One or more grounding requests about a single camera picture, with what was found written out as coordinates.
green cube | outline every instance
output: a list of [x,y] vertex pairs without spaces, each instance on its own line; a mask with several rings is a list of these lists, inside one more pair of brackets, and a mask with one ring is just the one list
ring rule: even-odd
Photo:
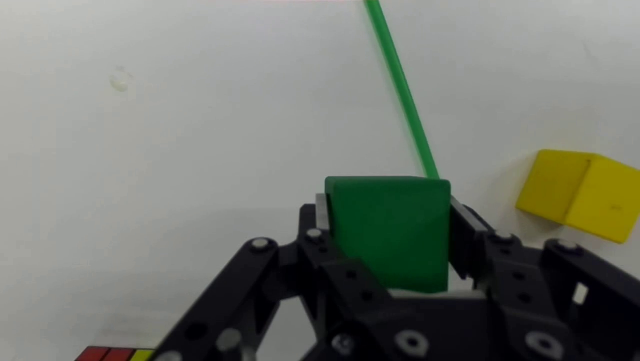
[[451,183],[418,176],[331,176],[332,235],[388,290],[437,294],[449,281]]

screw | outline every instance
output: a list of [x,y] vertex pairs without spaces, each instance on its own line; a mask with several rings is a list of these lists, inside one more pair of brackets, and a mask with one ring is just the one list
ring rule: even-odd
[[269,238],[255,238],[252,247],[255,247],[255,251],[265,251],[265,248],[269,248]]
[[408,358],[426,358],[428,354],[428,340],[414,332],[414,330],[405,330],[396,335],[396,347],[408,356]]
[[321,228],[308,228],[306,237],[313,240],[321,240],[322,238],[322,231]]
[[561,361],[564,356],[562,344],[549,334],[531,332],[526,334],[524,344],[531,351],[544,359]]
[[357,341],[354,338],[341,334],[332,340],[332,347],[336,349],[336,354],[341,354],[343,358],[349,358],[354,354],[357,349]]
[[221,354],[228,354],[240,347],[240,344],[243,344],[243,334],[238,330],[225,330],[216,340],[216,347]]
[[498,228],[498,231],[497,231],[497,237],[498,237],[498,238],[515,238],[515,232],[508,232],[508,231]]
[[155,361],[183,361],[183,356],[178,351],[166,351],[160,354]]
[[579,242],[576,240],[567,240],[567,238],[558,238],[558,247],[567,253],[576,253],[579,251]]

red object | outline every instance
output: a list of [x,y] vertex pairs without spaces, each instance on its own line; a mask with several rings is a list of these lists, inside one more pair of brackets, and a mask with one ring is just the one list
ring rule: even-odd
[[105,361],[106,347],[87,347],[76,361]]
[[113,349],[106,354],[105,361],[130,361],[137,349]]

black plastic part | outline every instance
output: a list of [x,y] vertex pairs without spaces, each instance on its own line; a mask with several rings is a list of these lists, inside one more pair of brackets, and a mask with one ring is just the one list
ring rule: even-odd
[[[556,361],[635,361],[640,354],[640,283],[585,248],[556,240],[544,251],[498,237],[473,208],[453,200],[451,262],[473,277],[470,300],[395,300],[367,269],[345,259],[331,232],[317,228],[314,204],[300,208],[298,238],[287,247],[246,242],[160,344],[155,361],[177,351],[184,361],[243,361],[256,354],[282,300],[300,297],[318,344],[305,361],[420,359],[396,338],[417,332],[428,361],[541,361],[549,340]],[[576,286],[589,288],[582,306]],[[243,335],[221,349],[225,332]],[[531,335],[549,338],[539,347]],[[349,338],[353,347],[336,347]]]

hole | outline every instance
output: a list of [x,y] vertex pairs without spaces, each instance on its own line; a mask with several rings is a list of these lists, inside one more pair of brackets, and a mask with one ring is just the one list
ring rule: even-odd
[[361,294],[361,297],[362,297],[362,301],[367,301],[367,304],[369,304],[369,301],[373,301],[373,300],[374,300],[374,294],[370,294],[370,291],[362,291],[362,294]]
[[191,341],[202,340],[208,334],[208,327],[202,323],[193,323],[187,327],[184,338]]
[[515,279],[524,281],[524,272],[513,272]]
[[550,349],[550,347],[552,347],[552,344],[550,344],[549,340],[541,340],[539,345],[541,345],[543,349]]
[[589,295],[589,288],[585,283],[579,283],[575,291],[575,304],[582,306],[586,301],[586,295]]
[[524,306],[529,306],[529,304],[535,301],[529,294],[520,294],[518,300],[520,300],[520,304],[524,304]]

